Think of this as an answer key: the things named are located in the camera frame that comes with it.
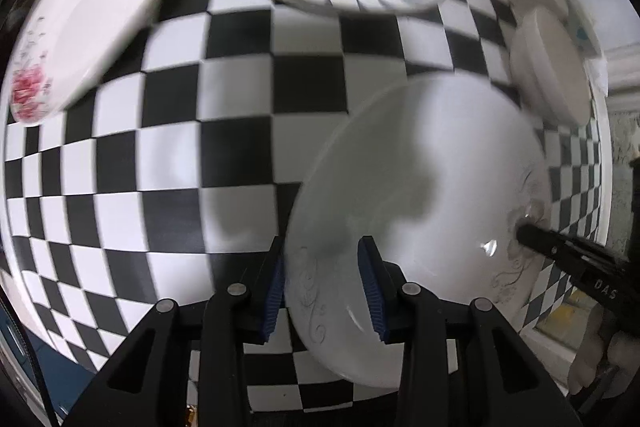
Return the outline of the black white checkered mat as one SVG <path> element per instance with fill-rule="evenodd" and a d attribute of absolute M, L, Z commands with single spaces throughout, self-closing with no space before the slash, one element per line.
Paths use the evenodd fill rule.
<path fill-rule="evenodd" d="M 508 0 L 413 17 L 270 0 L 160 0 L 104 78 L 38 127 L 10 115 L 4 197 L 29 337 L 66 413 L 153 303 L 207 299 L 258 265 L 335 128 L 451 69 L 511 93 Z"/>

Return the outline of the white plate grey floral pattern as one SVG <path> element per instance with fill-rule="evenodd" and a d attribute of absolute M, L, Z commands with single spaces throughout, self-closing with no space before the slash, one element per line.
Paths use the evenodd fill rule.
<path fill-rule="evenodd" d="M 485 297 L 514 320 L 542 265 L 516 227 L 550 218 L 544 153 L 503 93 L 443 73 L 387 89 L 341 125 L 297 194 L 284 246 L 296 332 L 338 376 L 395 388 L 402 350 L 372 326 L 359 239 L 437 297 Z"/>

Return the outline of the plain white bowl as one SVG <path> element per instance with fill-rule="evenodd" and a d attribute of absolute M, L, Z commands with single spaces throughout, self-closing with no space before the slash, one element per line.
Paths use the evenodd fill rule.
<path fill-rule="evenodd" d="M 523 103 L 543 120 L 569 128 L 591 118 L 591 90 L 570 34 L 547 8 L 528 11 L 513 34 L 511 78 Z"/>

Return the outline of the white plate red flower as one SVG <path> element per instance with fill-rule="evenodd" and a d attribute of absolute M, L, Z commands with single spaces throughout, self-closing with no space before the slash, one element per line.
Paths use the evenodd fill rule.
<path fill-rule="evenodd" d="M 38 0 L 12 51 L 13 118 L 37 126 L 81 98 L 134 38 L 157 0 Z"/>

